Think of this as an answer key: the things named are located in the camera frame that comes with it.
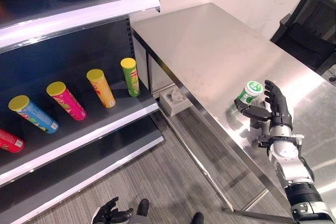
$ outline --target tissue box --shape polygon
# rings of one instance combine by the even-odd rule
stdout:
[[[160,103],[170,116],[173,116],[192,105],[188,98],[177,87],[172,87],[160,92]]]

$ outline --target metal shelving unit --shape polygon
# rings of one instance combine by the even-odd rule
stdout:
[[[131,97],[121,59],[134,58],[129,14],[159,0],[0,0],[0,127],[25,141],[0,150],[0,223],[23,223],[163,141],[149,118],[158,104],[140,83]],[[86,73],[104,71],[116,105],[106,109]],[[45,88],[63,81],[88,112],[75,121]],[[59,123],[46,134],[8,109],[27,95]]]
[[[22,223],[163,141],[146,116],[0,189],[0,223]]]
[[[0,52],[150,8],[159,0],[0,0]]]
[[[55,103],[50,110],[54,111],[60,127],[53,134],[46,134],[18,116],[13,124],[22,125],[26,146],[17,154],[1,151],[0,186],[157,110],[158,104],[145,86],[140,88],[140,96],[134,98],[128,95],[124,81],[112,85],[117,101],[112,109],[105,109],[93,91],[83,95],[82,105],[88,117],[80,122],[74,121]]]

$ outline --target chair armrest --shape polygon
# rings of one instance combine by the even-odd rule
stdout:
[[[323,75],[332,65],[336,64],[336,51],[334,51],[325,61],[319,66],[319,68],[315,71],[319,75]]]
[[[279,26],[278,30],[275,32],[275,34],[273,35],[273,37],[270,40],[274,44],[277,43],[277,41],[282,37],[282,35],[288,29],[288,27],[286,26],[286,22],[289,20],[289,18],[290,18],[290,14],[287,14],[285,17],[283,17],[280,20],[280,26]]]
[[[285,17],[283,17],[281,20],[280,20],[280,25],[286,25],[286,22],[289,20],[290,18],[290,14],[287,14]]]

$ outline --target store shelf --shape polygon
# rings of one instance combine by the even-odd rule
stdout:
[[[146,116],[0,189],[0,223],[23,223],[163,141]]]
[[[105,19],[160,8],[159,0],[0,0],[0,51]]]
[[[17,121],[10,124],[13,127],[10,132],[18,134],[14,130],[20,131],[18,135],[22,136],[26,144],[19,153],[0,150],[0,186],[13,182],[34,169],[158,109],[156,101],[142,83],[140,84],[141,94],[136,98],[128,94],[124,81],[111,87],[117,103],[110,109],[102,106],[93,89],[79,99],[88,112],[87,118],[83,121],[73,120],[55,102],[55,106],[47,111],[59,123],[59,129],[53,134],[43,132],[18,116]]]

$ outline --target shelf edge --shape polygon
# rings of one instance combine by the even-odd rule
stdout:
[[[105,168],[104,170],[98,172],[94,176],[84,180],[77,186],[71,188],[70,190],[67,190],[66,192],[60,194],[56,198],[50,200],[49,202],[44,203],[40,207],[36,208],[35,210],[27,213],[26,215],[20,217],[19,219],[12,222],[12,224],[21,224],[25,221],[29,221],[31,218],[35,217],[36,215],[40,214],[41,212],[49,209],[50,207],[54,206],[55,204],[65,200],[69,196],[77,193],[78,191],[82,190],[83,188],[87,187],[91,183],[95,182],[97,179],[103,177],[107,173],[110,173],[111,171],[117,169],[118,167],[126,164],[130,160],[134,159],[135,157],[139,156],[140,154],[144,153],[145,151],[151,149],[152,147],[156,146],[157,144],[161,143],[163,141],[163,137],[160,136],[156,140],[153,140],[151,143],[141,147],[140,149],[136,150],[135,152],[129,154],[128,156],[120,159],[119,161],[113,163],[109,167]]]
[[[46,35],[69,28],[160,6],[159,0],[119,0],[28,20],[0,29],[0,51],[12,50],[17,44],[17,47],[30,45],[46,39]]]
[[[145,115],[148,115],[157,109],[159,109],[157,103],[151,104],[119,120],[116,120],[108,125],[105,125],[99,129],[96,129],[87,135],[77,138],[69,142],[68,144],[65,144],[61,147],[58,147],[50,152],[43,154],[42,156],[32,159],[31,161],[25,164],[22,164],[12,170],[9,170],[0,175],[0,186],[7,184],[9,181],[17,177],[20,177],[22,174],[25,174],[30,171],[33,172],[35,168],[40,167],[41,165],[46,164],[50,161],[53,161],[57,157],[63,156],[66,153],[72,150],[75,150],[76,148],[82,145],[85,145],[95,139],[99,139],[99,137],[104,136],[105,134],[108,134],[109,132],[114,131],[128,123],[131,123],[135,121],[136,119],[139,119]]]

